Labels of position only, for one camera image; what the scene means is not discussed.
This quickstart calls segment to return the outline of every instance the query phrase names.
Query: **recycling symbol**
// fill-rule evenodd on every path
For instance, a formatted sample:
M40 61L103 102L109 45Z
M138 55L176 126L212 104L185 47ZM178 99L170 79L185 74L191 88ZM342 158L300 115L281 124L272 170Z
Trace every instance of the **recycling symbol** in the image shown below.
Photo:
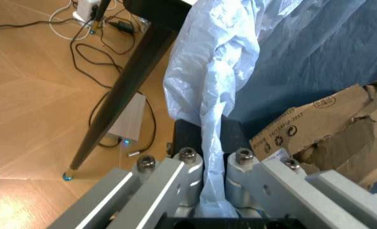
M297 127L294 126L294 125L291 125L291 126L289 126L289 127L286 129L286 134L287 134L289 137L294 136L296 133L297 133Z
M280 146L280 145L282 145L282 143L283 143L283 137L282 136L276 136L276 138L275 138L275 144L277 146Z

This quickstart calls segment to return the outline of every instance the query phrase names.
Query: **white device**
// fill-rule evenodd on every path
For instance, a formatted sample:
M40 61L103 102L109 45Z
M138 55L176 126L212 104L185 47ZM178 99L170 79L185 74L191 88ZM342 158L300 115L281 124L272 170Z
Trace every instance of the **white device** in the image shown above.
M73 12L73 18L80 20L79 23L83 25L82 22L85 23L91 19L92 7L95 5L99 7L99 4L101 4L101 0L79 0L77 11Z
M146 96L136 93L108 133L122 137L124 139L123 145L137 142L145 111L145 103Z

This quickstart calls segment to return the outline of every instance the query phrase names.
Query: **power strip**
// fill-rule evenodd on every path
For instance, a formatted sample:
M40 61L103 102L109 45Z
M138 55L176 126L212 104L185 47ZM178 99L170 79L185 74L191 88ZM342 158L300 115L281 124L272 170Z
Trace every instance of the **power strip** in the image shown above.
M92 7L97 6L101 0L78 0L77 11L73 12L73 18L79 20L79 23L84 25L91 19Z

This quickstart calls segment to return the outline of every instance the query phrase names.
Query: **blue led light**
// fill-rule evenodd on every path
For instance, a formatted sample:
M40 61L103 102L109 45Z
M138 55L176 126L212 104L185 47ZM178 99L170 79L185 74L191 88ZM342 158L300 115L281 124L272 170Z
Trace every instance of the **blue led light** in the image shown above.
M129 143L130 143L130 141L129 141L128 139L125 139L125 140L124 140L124 145L125 145L125 146L128 146Z

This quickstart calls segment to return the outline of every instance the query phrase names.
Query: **blue foot cap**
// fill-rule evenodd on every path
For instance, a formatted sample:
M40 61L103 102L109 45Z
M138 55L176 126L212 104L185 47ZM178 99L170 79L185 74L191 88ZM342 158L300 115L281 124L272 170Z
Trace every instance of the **blue foot cap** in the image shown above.
M75 170L72 170L72 169L68 169L64 174L63 174L63 179L65 181L70 181L73 179L75 175Z
M63 173L63 179L64 179L65 181L70 181L70 180L73 179L73 177L67 177L66 173Z

